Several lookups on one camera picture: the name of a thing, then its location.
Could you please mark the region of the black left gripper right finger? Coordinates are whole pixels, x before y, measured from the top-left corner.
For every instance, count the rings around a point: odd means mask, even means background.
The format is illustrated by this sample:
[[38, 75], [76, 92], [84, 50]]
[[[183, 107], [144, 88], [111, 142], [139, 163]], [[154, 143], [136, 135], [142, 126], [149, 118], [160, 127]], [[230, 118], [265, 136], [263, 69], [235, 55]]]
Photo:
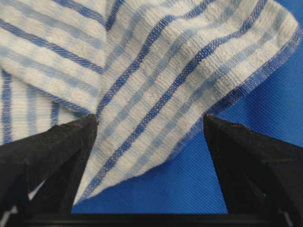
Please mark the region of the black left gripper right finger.
[[204, 136], [230, 213], [303, 217], [303, 149], [212, 114]]

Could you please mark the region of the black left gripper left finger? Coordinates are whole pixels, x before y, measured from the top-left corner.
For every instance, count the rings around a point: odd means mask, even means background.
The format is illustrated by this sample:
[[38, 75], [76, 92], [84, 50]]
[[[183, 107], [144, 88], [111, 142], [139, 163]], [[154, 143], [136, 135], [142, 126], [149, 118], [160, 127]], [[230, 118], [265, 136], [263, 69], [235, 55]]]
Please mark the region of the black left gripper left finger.
[[0, 147], [0, 220], [69, 214], [98, 131], [94, 114]]

